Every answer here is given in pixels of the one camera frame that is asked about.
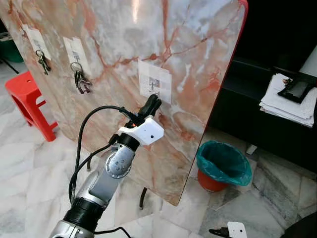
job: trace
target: teal plastic bag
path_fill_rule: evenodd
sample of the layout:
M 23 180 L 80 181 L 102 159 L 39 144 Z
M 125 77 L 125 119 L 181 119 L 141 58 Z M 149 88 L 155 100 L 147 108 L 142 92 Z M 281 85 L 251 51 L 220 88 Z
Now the teal plastic bag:
M 205 175 L 219 182 L 246 186 L 252 178 L 247 158 L 233 146 L 214 140 L 198 149 L 197 166 Z

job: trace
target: pink marble panel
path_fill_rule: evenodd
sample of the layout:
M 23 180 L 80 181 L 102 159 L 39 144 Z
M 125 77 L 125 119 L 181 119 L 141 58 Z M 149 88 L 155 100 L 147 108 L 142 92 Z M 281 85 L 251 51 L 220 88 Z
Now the pink marble panel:
M 97 106 L 145 103 L 138 61 L 172 75 L 171 104 L 156 119 L 165 136 L 140 148 L 129 176 L 177 205 L 244 23 L 242 0 L 0 0 L 0 17 L 14 38 L 63 133 L 77 139 L 81 121 Z M 52 56 L 48 76 L 22 29 L 38 29 Z M 91 70 L 93 93 L 81 95 L 63 37 L 79 38 Z M 125 123 L 117 112 L 88 122 L 83 145 L 105 145 Z

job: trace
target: stack of papers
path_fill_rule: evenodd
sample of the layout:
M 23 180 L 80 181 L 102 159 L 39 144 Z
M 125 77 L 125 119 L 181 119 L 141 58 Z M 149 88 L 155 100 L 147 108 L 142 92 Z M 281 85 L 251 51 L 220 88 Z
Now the stack of papers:
M 298 104 L 277 94 L 285 88 L 283 79 L 288 79 L 288 77 L 280 73 L 272 77 L 266 94 L 259 104 L 261 106 L 260 110 L 312 127 L 314 124 L 317 88 L 310 90 L 302 103 Z

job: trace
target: marble floor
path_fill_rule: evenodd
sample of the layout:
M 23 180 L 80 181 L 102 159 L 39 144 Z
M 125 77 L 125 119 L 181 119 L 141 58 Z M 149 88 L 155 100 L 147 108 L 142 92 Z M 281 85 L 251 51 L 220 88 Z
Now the marble floor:
M 26 71 L 24 64 L 14 64 Z M 48 237 L 69 209 L 68 182 L 73 172 L 76 144 L 60 130 L 46 142 L 29 127 L 7 95 L 4 83 L 15 73 L 0 64 L 0 238 Z M 53 120 L 49 108 L 45 116 Z M 211 128 L 203 142 L 230 143 L 245 153 L 247 143 Z M 82 158 L 88 155 L 82 152 Z M 174 207 L 150 191 L 139 210 L 142 187 L 127 177 L 99 221 L 97 230 L 123 226 L 135 238 L 213 238 L 208 229 L 243 222 L 250 238 L 279 238 L 284 230 L 317 210 L 316 175 L 258 149 L 247 156 L 253 181 L 217 193 L 202 189 L 194 163 L 181 201 Z M 92 161 L 95 168 L 97 159 Z M 88 172 L 79 174 L 83 182 Z M 123 238 L 123 233 L 100 235 Z

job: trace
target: white paper sign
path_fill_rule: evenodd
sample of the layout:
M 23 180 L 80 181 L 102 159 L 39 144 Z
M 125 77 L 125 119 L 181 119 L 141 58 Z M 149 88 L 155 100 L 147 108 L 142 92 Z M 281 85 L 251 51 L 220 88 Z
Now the white paper sign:
M 171 104 L 172 75 L 169 71 L 141 60 L 138 65 L 140 94 L 146 97 L 156 94 L 160 99 Z
M 45 58 L 51 60 L 51 55 L 45 45 L 44 39 L 38 29 L 29 28 L 28 25 L 22 25 L 23 30 L 28 36 L 34 51 L 40 50 L 44 53 Z
M 63 37 L 64 44 L 67 50 L 69 63 L 78 62 L 83 67 L 84 73 L 91 75 L 91 71 L 87 62 L 87 58 L 84 52 L 83 45 L 81 44 L 80 39 L 73 37 L 69 39 Z

